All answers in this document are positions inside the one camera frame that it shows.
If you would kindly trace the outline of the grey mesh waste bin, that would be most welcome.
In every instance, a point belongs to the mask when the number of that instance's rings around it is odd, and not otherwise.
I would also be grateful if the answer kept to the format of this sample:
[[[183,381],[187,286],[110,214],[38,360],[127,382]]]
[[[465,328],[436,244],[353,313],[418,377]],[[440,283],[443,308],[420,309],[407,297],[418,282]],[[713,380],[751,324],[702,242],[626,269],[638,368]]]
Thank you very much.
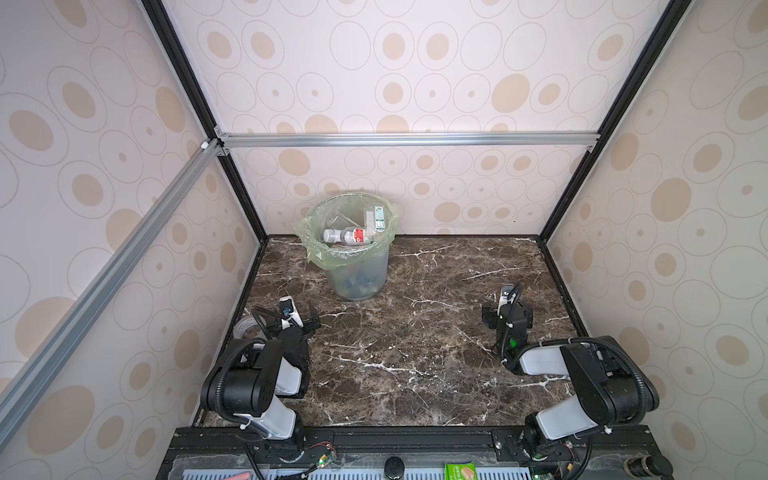
[[[332,290],[348,301],[361,301],[377,295],[387,280],[389,251],[347,267],[326,271]]]

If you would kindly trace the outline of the clear bottle green neck band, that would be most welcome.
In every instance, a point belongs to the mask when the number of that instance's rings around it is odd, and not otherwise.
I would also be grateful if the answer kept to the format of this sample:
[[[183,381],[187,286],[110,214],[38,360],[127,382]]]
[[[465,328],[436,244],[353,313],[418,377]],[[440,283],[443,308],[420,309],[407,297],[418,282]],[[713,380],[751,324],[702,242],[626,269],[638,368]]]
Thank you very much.
[[[370,232],[364,228],[348,227],[345,229],[325,229],[323,241],[326,244],[340,244],[345,246],[367,245],[373,242]]]

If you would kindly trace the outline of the clear bottle green label grey cap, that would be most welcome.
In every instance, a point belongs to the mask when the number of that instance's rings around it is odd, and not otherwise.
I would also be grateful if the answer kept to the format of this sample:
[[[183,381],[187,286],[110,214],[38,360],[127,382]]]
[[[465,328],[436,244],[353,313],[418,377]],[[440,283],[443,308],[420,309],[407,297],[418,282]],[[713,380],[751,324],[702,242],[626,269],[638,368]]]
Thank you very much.
[[[365,229],[370,236],[378,235],[386,231],[386,209],[383,205],[374,204],[366,208]]]

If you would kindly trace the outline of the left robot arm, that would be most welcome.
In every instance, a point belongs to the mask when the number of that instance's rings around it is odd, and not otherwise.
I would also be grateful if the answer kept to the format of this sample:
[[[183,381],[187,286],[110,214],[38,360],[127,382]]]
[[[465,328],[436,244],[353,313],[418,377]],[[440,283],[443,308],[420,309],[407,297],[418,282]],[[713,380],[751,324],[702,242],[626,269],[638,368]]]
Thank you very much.
[[[240,320],[202,384],[201,407],[266,440],[300,444],[300,415],[282,400],[306,394],[309,339],[320,326],[315,310],[306,321],[300,321],[296,312],[271,323],[261,316]]]

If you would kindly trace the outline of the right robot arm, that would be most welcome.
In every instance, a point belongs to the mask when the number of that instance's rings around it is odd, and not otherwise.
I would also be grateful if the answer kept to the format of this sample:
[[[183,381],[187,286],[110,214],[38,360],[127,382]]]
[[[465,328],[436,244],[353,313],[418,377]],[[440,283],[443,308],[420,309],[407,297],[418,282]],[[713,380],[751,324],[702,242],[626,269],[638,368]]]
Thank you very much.
[[[497,305],[481,307],[482,322],[496,333],[493,351],[515,375],[567,378],[574,393],[528,415],[522,439],[532,447],[614,426],[636,425],[659,407],[652,381],[611,336],[528,341],[533,310],[515,289]]]

